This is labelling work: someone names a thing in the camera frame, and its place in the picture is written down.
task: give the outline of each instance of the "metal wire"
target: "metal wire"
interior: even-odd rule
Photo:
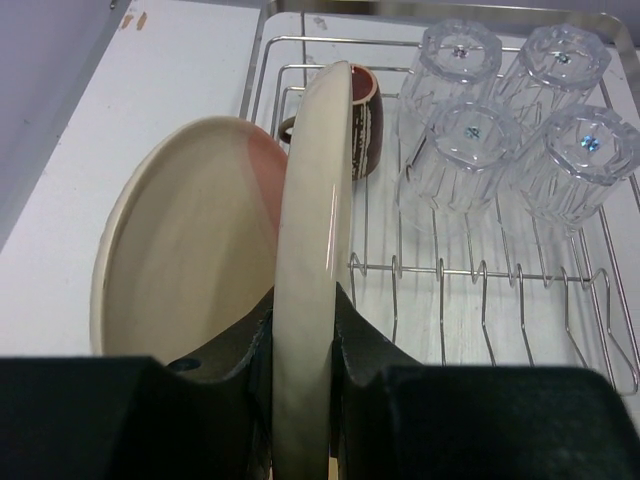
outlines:
[[[304,15],[301,15],[301,21],[304,22]],[[285,105],[287,100],[290,98],[290,92],[302,92],[304,91],[304,86],[286,86],[283,88],[283,78],[284,74],[288,70],[301,70],[304,74],[304,85],[306,86],[306,74],[310,69],[318,70],[324,67],[322,64],[308,64],[306,63],[306,43],[307,42],[318,42],[318,43],[334,43],[334,44],[353,44],[353,45],[369,45],[369,46],[393,46],[393,47],[404,47],[404,48],[416,48],[419,46],[416,42],[404,42],[404,41],[394,41],[394,40],[368,40],[368,39],[351,39],[351,38],[324,38],[324,37],[307,37],[304,35],[304,30],[302,36],[279,36],[272,38],[267,41],[265,44],[264,54],[262,58],[262,66],[260,69],[260,73],[258,76],[258,83],[256,89],[254,90],[254,104],[253,111],[251,115],[252,121],[255,122],[257,118],[258,108],[260,106],[260,98],[262,95],[262,87],[264,84],[266,66],[269,59],[269,52],[271,46],[278,42],[302,42],[303,45],[303,61],[300,64],[287,64],[280,67],[278,71],[277,81],[276,81],[276,91],[275,91],[275,100],[273,104],[273,112],[272,112],[272,122],[270,125],[271,135],[275,135],[276,126],[283,120]],[[504,52],[518,52],[518,48],[514,47],[504,47]],[[386,72],[399,72],[406,74],[409,72],[409,68],[398,68],[398,67],[389,67],[389,66],[369,66],[373,71],[386,71]],[[602,90],[603,98],[605,100],[605,104],[611,108],[611,99],[609,97],[609,93],[607,91],[607,87],[604,82],[601,82],[600,88]],[[387,98],[397,98],[397,92],[383,92],[383,97]],[[400,156],[400,148],[398,144],[397,148],[397,167],[398,172],[400,172],[403,162]],[[631,178],[631,188],[635,196],[636,204],[640,211],[640,189],[638,188],[637,181],[635,177]],[[567,273],[567,269],[564,266],[560,266],[557,268],[555,274],[550,273],[548,271],[548,265],[545,261],[544,252],[540,245],[540,242],[537,243],[537,254],[538,254],[538,262],[540,265],[540,273],[532,273],[525,272],[520,263],[515,264],[515,270],[512,270],[511,263],[511,255],[509,248],[509,241],[504,230],[501,231],[502,236],[502,246],[504,258],[506,261],[506,271],[492,271],[489,270],[487,262],[485,260],[481,260],[478,264],[478,267],[475,267],[474,263],[474,251],[473,251],[473,242],[471,239],[471,235],[467,237],[467,254],[468,254],[468,269],[453,269],[446,268],[445,260],[440,256],[440,245],[438,242],[438,226],[436,223],[435,213],[432,217],[432,227],[434,232],[434,260],[435,266],[433,267],[419,267],[419,266],[411,266],[405,265],[403,263],[402,257],[402,217],[398,213],[397,214],[397,228],[396,228],[396,239],[397,239],[397,249],[396,254],[393,254],[390,257],[390,262],[388,264],[372,264],[369,262],[369,181],[368,179],[363,182],[358,182],[355,184],[354,189],[357,191],[358,189],[364,190],[364,238],[362,245],[362,261],[359,259],[356,252],[352,252],[349,259],[349,273],[351,280],[351,297],[352,302],[355,307],[357,307],[357,294],[356,294],[356,275],[355,272],[360,272],[362,277],[367,277],[369,271],[381,271],[381,272],[390,272],[391,273],[391,293],[392,293],[392,305],[393,305],[393,329],[391,333],[391,340],[395,343],[397,341],[398,334],[398,325],[401,319],[398,315],[398,285],[400,280],[403,277],[403,273],[411,272],[416,274],[430,274],[435,276],[435,280],[438,284],[439,289],[439,304],[438,304],[438,320],[439,320],[439,336],[440,336],[440,350],[441,350],[441,364],[447,365],[447,349],[446,349],[446,339],[445,339],[445,282],[447,277],[470,277],[473,285],[476,285],[479,279],[482,279],[482,305],[480,310],[480,320],[481,320],[481,329],[483,332],[483,337],[485,340],[487,352],[492,365],[497,364],[496,352],[494,349],[494,345],[492,344],[489,331],[487,328],[487,291],[489,288],[489,279],[503,279],[507,280],[509,286],[512,289],[517,289],[518,291],[518,306],[519,306],[519,323],[520,323],[520,331],[522,336],[523,345],[526,351],[528,363],[530,366],[535,366],[534,354],[531,348],[531,344],[529,342],[529,337],[527,334],[527,322],[526,322],[526,308],[525,308],[525,282],[526,281],[536,281],[542,282],[542,285],[545,289],[549,290],[556,283],[556,281],[561,282],[563,289],[563,326],[565,333],[567,335],[567,339],[571,344],[571,348],[575,352],[576,360],[579,364],[585,368],[588,368],[590,365],[586,360],[585,354],[580,348],[579,342],[576,340],[573,330],[570,324],[570,289],[569,285],[580,285],[580,291],[588,292],[591,303],[593,306],[593,314],[595,319],[595,324],[598,331],[598,336],[600,340],[600,347],[602,353],[602,360],[605,365],[605,371],[609,378],[611,384],[617,387],[618,382],[616,380],[616,375],[614,373],[614,368],[612,365],[611,352],[609,345],[614,347],[614,350],[617,352],[617,355],[622,359],[626,368],[629,369],[633,387],[629,391],[620,391],[621,394],[635,394],[638,392],[638,377],[640,370],[640,353],[638,350],[638,345],[636,342],[635,332],[633,331],[633,325],[631,322],[631,315],[629,312],[629,307],[627,304],[626,296],[624,293],[624,288],[622,285],[622,279],[620,275],[620,270],[615,254],[615,249],[613,246],[613,242],[611,240],[611,233],[607,224],[606,214],[604,209],[600,211],[600,220],[603,230],[603,235],[605,239],[605,243],[607,246],[607,251],[609,254],[609,260],[611,262],[611,268],[613,272],[613,277],[615,279],[616,289],[618,293],[618,298],[620,300],[620,305],[622,309],[624,326],[628,336],[628,341],[631,344],[631,357],[625,352],[622,348],[621,343],[618,338],[614,335],[612,330],[612,319],[611,319],[611,285],[609,281],[609,276],[606,270],[599,268],[593,271],[591,259],[589,256],[587,240],[584,232],[581,230],[578,232],[577,237],[579,239],[579,246],[576,244],[575,238],[570,240],[570,246],[573,252],[573,257],[575,260],[575,264],[577,266],[578,275],[569,275]],[[501,221],[500,214],[500,205],[496,202],[496,214],[498,221]],[[538,238],[538,228],[535,221],[532,222],[532,228],[534,231],[534,235]],[[598,289],[596,288],[596,281],[598,279],[602,280],[602,284],[604,288],[602,291],[605,295],[604,308],[602,307],[602,302],[600,298],[600,294]]]

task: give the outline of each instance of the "dish rack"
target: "dish rack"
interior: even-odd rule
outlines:
[[[492,216],[461,238],[444,241],[403,226],[393,207],[394,176],[401,164],[399,145],[392,135],[393,117],[399,85],[419,43],[386,38],[384,29],[370,27],[369,31],[376,32],[371,36],[376,38],[317,35],[318,30],[329,33],[322,23],[326,27],[334,17],[308,12],[289,14],[284,19],[283,25],[299,27],[298,34],[269,36],[265,33],[266,20],[283,10],[281,3],[270,3],[262,12],[241,109],[242,117],[261,125],[274,138],[278,124],[295,113],[311,76],[326,64],[341,55],[361,63],[360,58],[368,58],[366,51],[404,52],[404,65],[395,62],[395,55],[382,55],[393,58],[393,64],[365,64],[379,79],[395,76],[395,80],[380,82],[386,132],[381,163],[353,186],[350,295],[363,316],[424,363],[579,365],[600,371],[620,394],[637,394],[640,353],[605,208],[565,244],[554,246],[522,245],[507,236],[496,221],[500,215],[497,204]],[[296,2],[284,3],[293,4],[291,9],[296,10]],[[338,3],[328,2],[323,8],[344,13]],[[358,12],[358,5],[371,7],[368,2],[346,3],[357,4],[354,8]],[[506,7],[434,7],[425,11],[431,22],[473,17],[479,21],[498,18],[525,23],[529,14],[541,23],[562,23],[571,18],[583,28],[594,26],[591,16],[570,12],[546,11],[545,17],[539,11]],[[411,8],[414,10],[406,7],[397,12],[415,12],[421,7]],[[335,17],[335,21],[344,24],[348,19]],[[367,30],[367,20],[357,17],[353,21],[364,22]],[[426,25],[413,28],[422,32]],[[308,34],[310,26],[315,33]],[[409,27],[396,23],[392,29],[398,28],[405,31]],[[502,38],[505,69],[519,51],[519,45],[510,45],[508,39],[521,44],[524,38]],[[274,54],[278,46],[284,46],[289,56]],[[326,61],[318,61],[322,56],[318,52],[330,52],[329,47],[335,52],[325,55]],[[348,53],[351,47],[357,48],[360,58],[352,59]],[[618,47],[623,57],[625,53]],[[277,60],[285,57],[291,61]],[[605,80],[595,95],[598,98],[592,97],[589,103],[612,108]],[[640,215],[640,189],[635,177],[621,187],[629,188],[634,208],[638,209],[635,213]],[[638,220],[640,216],[630,219]]]

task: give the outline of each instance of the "white countertop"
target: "white countertop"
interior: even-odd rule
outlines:
[[[115,33],[0,253],[0,355],[91,353],[93,264],[125,182],[178,127],[203,116],[239,112],[258,10],[134,0],[128,13],[133,18]],[[318,18],[308,34],[315,26],[317,34],[371,36],[339,21],[330,24],[331,32],[321,32],[327,27]],[[640,126],[619,62],[608,74],[620,82],[610,92],[614,108]],[[607,213],[640,335],[640,251],[626,241],[640,235],[640,216],[629,188],[614,194]],[[634,410],[640,408],[637,400]]]

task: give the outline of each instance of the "cream plate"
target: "cream plate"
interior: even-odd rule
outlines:
[[[327,478],[336,281],[348,290],[351,69],[307,86],[282,200],[273,313],[275,478]]]
[[[198,120],[158,145],[102,235],[94,352],[167,363],[246,315],[273,285],[286,161],[237,118]]]

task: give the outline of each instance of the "clear plastic cup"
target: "clear plastic cup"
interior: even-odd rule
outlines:
[[[519,147],[520,129],[502,106],[470,97],[442,102],[398,177],[402,218],[438,236],[473,228]]]
[[[526,141],[554,111],[585,102],[610,62],[597,35],[567,24],[536,28],[494,97],[513,111]]]
[[[549,117],[509,168],[500,222],[529,243],[566,239],[638,166],[634,127],[606,108],[567,107]]]
[[[438,104],[451,97],[489,96],[502,65],[502,42],[476,22],[445,20],[422,37],[399,97],[397,132],[404,160]]]

